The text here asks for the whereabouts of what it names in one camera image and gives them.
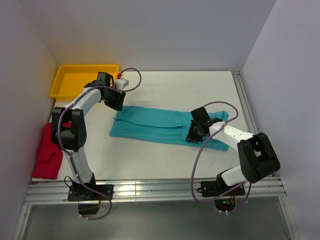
white table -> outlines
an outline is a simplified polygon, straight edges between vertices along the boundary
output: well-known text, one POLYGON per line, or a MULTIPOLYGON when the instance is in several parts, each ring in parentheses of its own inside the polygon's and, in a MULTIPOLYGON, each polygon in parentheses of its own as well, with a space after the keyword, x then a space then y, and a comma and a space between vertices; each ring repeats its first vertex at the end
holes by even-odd
MULTIPOLYGON (((236 86, 229 71, 146 71, 142 72, 140 87, 128 92, 126 106, 141 106, 190 112, 206 103, 226 101, 239 110, 239 117, 232 126, 248 131, 236 86)), ((136 72, 126 72, 123 77, 136 85, 136 72)), ((63 107, 65 101, 56 101, 63 107)), ((206 107, 208 112, 234 110, 224 104, 206 107)), ((96 180, 150 180, 188 179, 191 176, 198 148, 161 144, 135 139, 110 137, 116 111, 103 102, 96 104, 85 116, 87 140, 85 153, 96 180)), ((195 177, 212 178, 222 171, 239 164, 238 153, 205 149, 199 160, 195 177)), ((72 176, 68 161, 63 157, 57 181, 72 176)))

small white object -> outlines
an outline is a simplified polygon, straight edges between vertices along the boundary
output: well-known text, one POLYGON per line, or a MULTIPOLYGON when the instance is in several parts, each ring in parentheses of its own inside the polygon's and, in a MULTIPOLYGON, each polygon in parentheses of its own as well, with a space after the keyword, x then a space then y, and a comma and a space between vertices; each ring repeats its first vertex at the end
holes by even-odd
POLYGON ((222 173, 221 177, 227 186, 233 186, 248 181, 242 173, 240 165, 225 171, 222 173))
POLYGON ((123 90, 125 87, 129 86, 129 81, 124 78, 119 78, 115 80, 114 84, 117 90, 123 90))

teal pants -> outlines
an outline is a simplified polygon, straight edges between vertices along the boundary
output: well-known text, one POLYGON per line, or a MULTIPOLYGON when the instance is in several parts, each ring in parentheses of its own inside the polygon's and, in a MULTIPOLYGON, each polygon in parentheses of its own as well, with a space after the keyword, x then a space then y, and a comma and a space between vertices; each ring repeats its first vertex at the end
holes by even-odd
MULTIPOLYGON (((228 120, 229 117, 226 111, 209 113, 209 115, 212 119, 219 118, 223 121, 228 120)), ((193 119, 191 113, 186 111, 123 106, 123 110, 116 113, 110 136, 199 148, 202 143, 186 141, 191 119, 193 119)), ((215 139, 211 139, 205 147, 228 150, 228 145, 215 139)))

red cloth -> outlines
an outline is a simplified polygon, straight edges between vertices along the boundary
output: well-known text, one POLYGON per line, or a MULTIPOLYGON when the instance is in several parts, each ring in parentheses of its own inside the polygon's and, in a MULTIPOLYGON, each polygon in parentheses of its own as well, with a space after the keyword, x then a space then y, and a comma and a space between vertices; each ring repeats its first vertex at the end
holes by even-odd
POLYGON ((51 141, 52 124, 44 127, 43 139, 36 158, 33 178, 57 179, 61 167, 63 153, 56 144, 51 141))

yellow plastic bin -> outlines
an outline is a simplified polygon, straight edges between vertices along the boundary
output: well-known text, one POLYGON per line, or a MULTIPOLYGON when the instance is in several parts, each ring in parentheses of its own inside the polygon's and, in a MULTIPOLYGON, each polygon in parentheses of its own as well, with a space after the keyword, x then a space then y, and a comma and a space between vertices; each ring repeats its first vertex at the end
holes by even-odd
POLYGON ((97 79, 98 72, 111 74, 117 79, 118 65, 62 64, 56 72, 50 96, 60 101, 75 99, 87 83, 97 79))

